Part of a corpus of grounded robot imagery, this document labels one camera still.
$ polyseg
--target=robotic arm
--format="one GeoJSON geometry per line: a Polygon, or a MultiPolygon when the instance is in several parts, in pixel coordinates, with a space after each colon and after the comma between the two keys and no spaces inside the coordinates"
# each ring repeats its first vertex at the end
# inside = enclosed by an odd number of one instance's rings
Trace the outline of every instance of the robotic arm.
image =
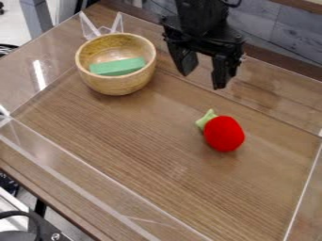
{"type": "Polygon", "coordinates": [[[164,40],[180,73],[187,76],[199,65],[196,53],[212,58],[213,89],[224,88],[242,63],[244,37],[225,22],[225,0],[176,0],[179,16],[163,17],[164,40]]]}

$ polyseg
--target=sponge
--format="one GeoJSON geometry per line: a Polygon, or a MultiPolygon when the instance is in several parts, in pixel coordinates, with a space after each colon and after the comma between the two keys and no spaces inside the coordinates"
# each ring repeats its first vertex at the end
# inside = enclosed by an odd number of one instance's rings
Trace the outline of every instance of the sponge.
{"type": "Polygon", "coordinates": [[[127,58],[89,65],[89,71],[99,75],[119,76],[140,70],[145,65],[143,57],[127,58]]]}

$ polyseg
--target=cable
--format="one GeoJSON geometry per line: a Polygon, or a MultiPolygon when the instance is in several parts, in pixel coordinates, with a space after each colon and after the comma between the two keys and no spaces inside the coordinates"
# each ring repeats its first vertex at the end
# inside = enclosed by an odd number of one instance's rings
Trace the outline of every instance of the cable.
{"type": "Polygon", "coordinates": [[[169,13],[176,15],[176,12],[171,11],[168,8],[165,8],[163,5],[160,5],[159,3],[156,3],[153,0],[149,0],[151,3],[153,3],[156,6],[159,6],[160,8],[163,8],[164,10],[167,10],[169,13]]]}
{"type": "Polygon", "coordinates": [[[219,0],[225,6],[228,6],[229,8],[236,8],[240,6],[243,0],[239,0],[236,4],[228,4],[227,0],[219,0]]]}

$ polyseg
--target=wooden bowl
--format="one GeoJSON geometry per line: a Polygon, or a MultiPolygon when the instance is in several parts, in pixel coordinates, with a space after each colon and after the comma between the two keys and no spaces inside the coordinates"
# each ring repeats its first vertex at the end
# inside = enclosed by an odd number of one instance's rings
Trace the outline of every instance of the wooden bowl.
{"type": "Polygon", "coordinates": [[[74,64],[84,83],[103,94],[125,95],[145,86],[156,68],[156,48],[144,37],[128,33],[108,34],[85,42],[76,51],[74,64]],[[120,76],[89,72],[89,65],[141,56],[145,66],[120,76]]]}

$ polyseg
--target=plush strawberry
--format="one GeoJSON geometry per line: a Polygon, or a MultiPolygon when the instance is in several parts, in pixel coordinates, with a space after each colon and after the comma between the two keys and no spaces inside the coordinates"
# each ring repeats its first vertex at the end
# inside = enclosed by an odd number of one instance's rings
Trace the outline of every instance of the plush strawberry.
{"type": "Polygon", "coordinates": [[[196,125],[204,132],[207,144],[219,152],[235,151],[246,140],[237,121],[227,116],[216,116],[212,109],[196,120],[196,125]]]}

